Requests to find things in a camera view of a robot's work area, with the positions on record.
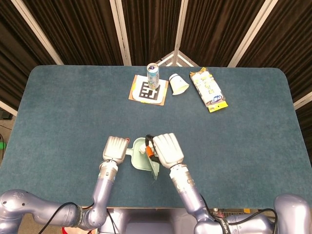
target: orange handle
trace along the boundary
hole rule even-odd
[[[146,146],[146,155],[147,157],[151,158],[152,156],[154,156],[154,153],[152,151],[152,148],[149,146]]]

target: white pole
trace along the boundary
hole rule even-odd
[[[5,111],[11,113],[14,116],[18,115],[18,112],[16,110],[14,110],[12,107],[8,106],[7,104],[5,104],[4,102],[0,101],[0,107],[2,109],[4,109]]]
[[[44,34],[43,30],[40,28],[39,24],[36,22],[35,18],[32,16],[26,5],[22,0],[11,0],[16,9],[19,11],[21,16],[24,18],[26,23],[29,25],[31,30],[37,36],[38,40],[41,42],[43,47],[47,50],[49,55],[52,57],[57,65],[63,65],[63,61],[60,59],[58,53],[50,43],[49,39]]]
[[[131,66],[130,49],[121,0],[110,0],[123,65]]]
[[[257,16],[254,18],[253,23],[250,25],[250,28],[247,31],[244,39],[242,40],[233,58],[231,59],[228,67],[236,67],[238,65],[238,62],[243,57],[249,45],[252,43],[254,37],[259,32],[260,28],[262,27],[263,23],[265,22],[265,20],[267,19],[271,11],[273,10],[277,1],[278,0],[266,0],[263,3]]]
[[[179,21],[177,24],[177,31],[176,31],[176,37],[175,37],[175,51],[174,51],[174,56],[172,58],[173,66],[176,65],[177,55],[179,53],[179,49],[180,49],[180,45],[181,45],[188,2],[189,2],[189,0],[181,0],[180,15],[179,15]]]
[[[295,110],[298,110],[300,107],[312,101],[312,92],[309,92],[307,95],[296,101],[293,106]]]

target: can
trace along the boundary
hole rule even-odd
[[[159,66],[157,63],[147,65],[147,80],[150,89],[157,89],[159,86]]]

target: yellow package label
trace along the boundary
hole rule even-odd
[[[208,110],[211,113],[211,112],[220,110],[220,109],[225,108],[225,107],[228,107],[228,104],[226,103],[226,101],[222,101],[222,102],[219,102],[219,103],[210,104],[208,106]]]

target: snack package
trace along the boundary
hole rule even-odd
[[[207,68],[203,67],[199,72],[191,72],[190,77],[209,112],[228,106],[221,89]]]

